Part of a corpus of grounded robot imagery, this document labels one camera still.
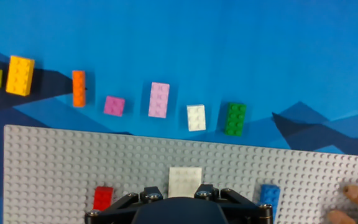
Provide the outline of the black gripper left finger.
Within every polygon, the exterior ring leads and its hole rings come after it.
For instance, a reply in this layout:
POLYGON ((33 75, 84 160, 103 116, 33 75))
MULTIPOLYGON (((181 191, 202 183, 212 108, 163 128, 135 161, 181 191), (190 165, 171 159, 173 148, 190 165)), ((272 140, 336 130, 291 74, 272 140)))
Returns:
POLYGON ((145 187, 141 193, 130 192, 112 202, 112 187, 97 187, 93 208, 85 212, 85 224, 120 223, 133 219, 138 209, 146 204, 163 200, 158 187, 145 187))

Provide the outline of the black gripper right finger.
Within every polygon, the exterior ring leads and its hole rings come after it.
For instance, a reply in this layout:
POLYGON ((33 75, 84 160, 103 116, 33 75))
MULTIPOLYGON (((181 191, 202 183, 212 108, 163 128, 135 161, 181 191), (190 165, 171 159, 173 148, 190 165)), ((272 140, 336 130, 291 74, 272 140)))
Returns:
POLYGON ((273 223, 271 204, 257 205, 230 188, 217 189, 212 184, 201 184, 194 198, 212 202, 228 223, 273 223))

